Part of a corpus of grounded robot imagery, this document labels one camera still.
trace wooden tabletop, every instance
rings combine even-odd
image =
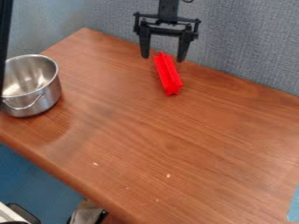
[[[190,62],[166,97],[138,46],[89,29],[42,54],[62,98],[32,118],[1,113],[0,142],[122,223],[286,223],[297,97]]]

